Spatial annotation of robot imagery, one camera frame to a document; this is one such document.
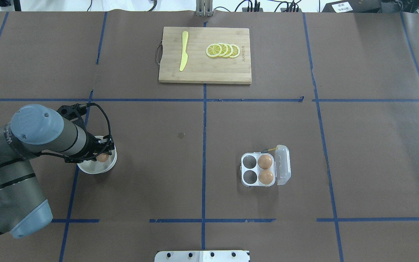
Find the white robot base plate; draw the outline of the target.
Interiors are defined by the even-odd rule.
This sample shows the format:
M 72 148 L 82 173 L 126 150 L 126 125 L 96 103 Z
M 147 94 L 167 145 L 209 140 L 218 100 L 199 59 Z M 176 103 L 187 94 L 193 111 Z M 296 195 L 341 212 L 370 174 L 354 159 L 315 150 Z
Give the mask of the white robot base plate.
M 245 250 L 195 250 L 160 251 L 155 262 L 250 262 L 249 251 Z

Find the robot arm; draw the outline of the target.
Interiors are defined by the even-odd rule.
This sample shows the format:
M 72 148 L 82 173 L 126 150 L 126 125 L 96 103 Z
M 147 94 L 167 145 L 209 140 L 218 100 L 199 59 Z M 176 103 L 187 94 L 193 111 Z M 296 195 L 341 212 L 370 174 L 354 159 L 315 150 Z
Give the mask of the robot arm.
M 53 220 L 48 199 L 31 160 L 55 156 L 66 163 L 96 161 L 115 149 L 111 124 L 103 109 L 108 134 L 98 138 L 86 129 L 83 116 L 97 103 L 76 103 L 56 111 L 41 104 L 21 107 L 0 127 L 0 235 L 15 239 L 46 227 Z

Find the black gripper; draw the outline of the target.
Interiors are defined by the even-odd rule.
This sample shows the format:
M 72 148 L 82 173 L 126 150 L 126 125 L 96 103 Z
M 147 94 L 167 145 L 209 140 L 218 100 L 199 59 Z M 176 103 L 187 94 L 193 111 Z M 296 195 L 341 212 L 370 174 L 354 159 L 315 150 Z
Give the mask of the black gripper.
M 73 146 L 64 151 L 66 163 L 82 163 L 87 160 L 94 160 L 96 156 L 112 149 L 113 138 L 111 135 L 93 136 L 91 134 L 79 136 Z

